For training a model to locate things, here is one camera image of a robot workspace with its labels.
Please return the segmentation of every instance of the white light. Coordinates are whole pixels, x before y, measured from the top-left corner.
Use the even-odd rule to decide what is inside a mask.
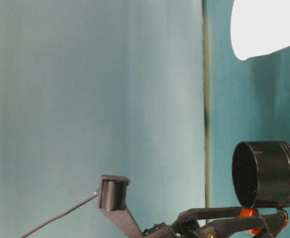
[[[290,0],[235,0],[231,41],[240,60],[290,46]]]

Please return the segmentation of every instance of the light blue wall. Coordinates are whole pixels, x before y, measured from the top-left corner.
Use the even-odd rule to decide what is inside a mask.
[[[201,6],[129,4],[129,201],[142,228],[205,205]]]
[[[126,173],[127,2],[0,0],[0,238]],[[85,205],[33,237],[120,237]]]
[[[208,202],[213,207],[239,205],[231,176],[232,154],[238,142],[290,143],[290,48],[239,61],[230,40],[232,3],[232,0],[204,1]],[[241,233],[237,237],[249,235]],[[278,237],[290,237],[290,224]]]
[[[132,179],[141,229],[204,206],[199,1],[0,0],[0,238]],[[123,237],[96,202],[33,237]]]

